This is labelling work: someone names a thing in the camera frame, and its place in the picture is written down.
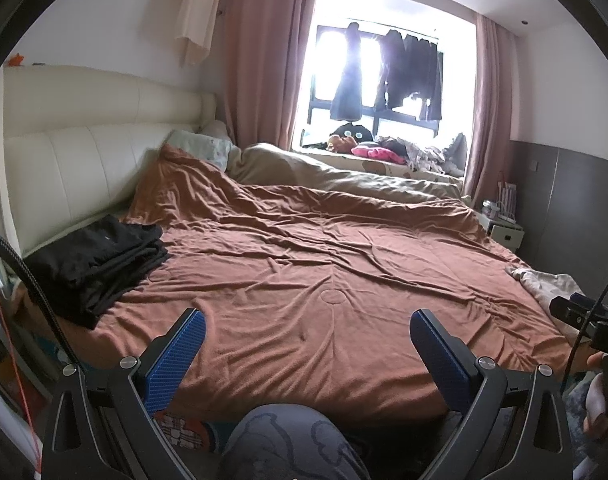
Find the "person's right hand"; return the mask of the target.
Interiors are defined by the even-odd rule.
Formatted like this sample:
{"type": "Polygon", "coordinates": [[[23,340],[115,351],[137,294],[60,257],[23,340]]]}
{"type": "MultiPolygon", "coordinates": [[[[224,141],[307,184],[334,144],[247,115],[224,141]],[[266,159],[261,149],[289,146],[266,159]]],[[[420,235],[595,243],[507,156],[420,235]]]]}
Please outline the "person's right hand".
{"type": "Polygon", "coordinates": [[[608,442],[608,353],[596,352],[587,363],[598,374],[592,379],[584,404],[584,433],[589,438],[608,442]]]}

